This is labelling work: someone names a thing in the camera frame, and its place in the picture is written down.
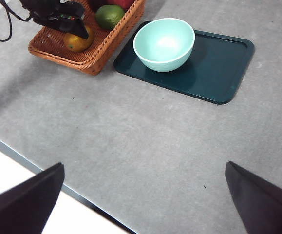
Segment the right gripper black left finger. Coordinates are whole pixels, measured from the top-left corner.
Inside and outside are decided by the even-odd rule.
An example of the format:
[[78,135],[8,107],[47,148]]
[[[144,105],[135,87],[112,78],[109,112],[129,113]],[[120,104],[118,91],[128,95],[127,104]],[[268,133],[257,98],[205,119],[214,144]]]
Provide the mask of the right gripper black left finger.
[[40,234],[65,178],[57,163],[0,194],[0,234]]

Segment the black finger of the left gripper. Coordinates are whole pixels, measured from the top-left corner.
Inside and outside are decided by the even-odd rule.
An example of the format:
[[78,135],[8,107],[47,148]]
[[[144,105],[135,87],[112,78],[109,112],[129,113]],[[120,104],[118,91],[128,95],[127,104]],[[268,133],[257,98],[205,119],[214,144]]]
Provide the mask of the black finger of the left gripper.
[[83,39],[87,39],[89,36],[83,21],[76,18],[64,19],[62,23],[62,31],[79,36]]

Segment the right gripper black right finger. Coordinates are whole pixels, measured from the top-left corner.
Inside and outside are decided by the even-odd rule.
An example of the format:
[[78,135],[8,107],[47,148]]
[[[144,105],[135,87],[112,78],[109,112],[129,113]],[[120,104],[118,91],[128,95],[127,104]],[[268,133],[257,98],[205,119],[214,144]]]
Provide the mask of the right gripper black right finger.
[[282,234],[282,188],[232,161],[225,177],[247,233]]

